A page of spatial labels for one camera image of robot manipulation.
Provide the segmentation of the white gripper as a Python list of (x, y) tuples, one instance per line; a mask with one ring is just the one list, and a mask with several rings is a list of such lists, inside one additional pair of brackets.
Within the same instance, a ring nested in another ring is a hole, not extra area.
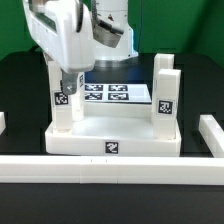
[(95, 63), (91, 16), (82, 0), (22, 0), (32, 39), (65, 71), (62, 91), (75, 94)]

